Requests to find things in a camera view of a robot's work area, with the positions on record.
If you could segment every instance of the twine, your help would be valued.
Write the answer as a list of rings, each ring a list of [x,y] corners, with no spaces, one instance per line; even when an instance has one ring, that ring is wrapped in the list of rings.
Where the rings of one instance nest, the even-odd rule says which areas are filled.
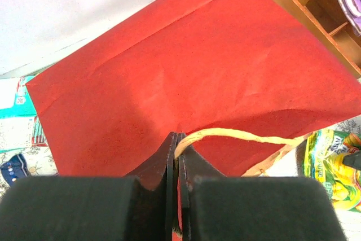
[[[269,175],[267,174],[267,172],[264,169],[260,169],[259,170],[261,172],[261,174],[263,174],[265,177],[269,177]]]
[[[287,144],[293,147],[297,147],[305,140],[304,136],[293,139],[279,137],[260,137],[258,135],[254,135],[252,133],[241,130],[226,128],[209,128],[199,130],[183,138],[175,148],[174,158],[177,159],[189,145],[195,143],[196,141],[200,141],[201,139],[208,136],[231,137],[243,139],[245,141],[257,141],[262,143]]]

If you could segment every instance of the wooden organizer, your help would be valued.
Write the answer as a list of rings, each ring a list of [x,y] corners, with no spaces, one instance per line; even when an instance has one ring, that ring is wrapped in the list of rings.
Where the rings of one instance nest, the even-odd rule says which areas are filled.
[[[274,0],[286,9],[356,77],[361,77],[361,37],[354,34],[338,0]]]

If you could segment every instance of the red paper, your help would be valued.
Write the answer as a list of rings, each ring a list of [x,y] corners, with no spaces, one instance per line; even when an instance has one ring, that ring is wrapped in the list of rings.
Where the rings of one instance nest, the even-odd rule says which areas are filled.
[[[170,131],[293,138],[361,114],[361,87],[272,0],[157,0],[28,84],[59,173],[123,176]],[[207,138],[226,175],[281,146]]]

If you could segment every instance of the black foam block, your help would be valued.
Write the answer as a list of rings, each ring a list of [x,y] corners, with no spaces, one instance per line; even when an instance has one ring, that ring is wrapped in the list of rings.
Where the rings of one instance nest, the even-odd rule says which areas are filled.
[[[197,178],[192,241],[344,241],[322,186],[308,178]]]
[[[154,193],[136,177],[23,178],[0,204],[0,237],[6,241],[164,240],[165,205],[155,206]]]

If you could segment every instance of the snack packet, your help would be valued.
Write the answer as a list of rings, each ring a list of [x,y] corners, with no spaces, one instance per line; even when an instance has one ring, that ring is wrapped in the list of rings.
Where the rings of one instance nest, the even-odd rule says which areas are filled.
[[[361,212],[360,171],[343,164],[361,148],[361,135],[323,129],[308,139],[303,173],[319,181],[335,209]]]

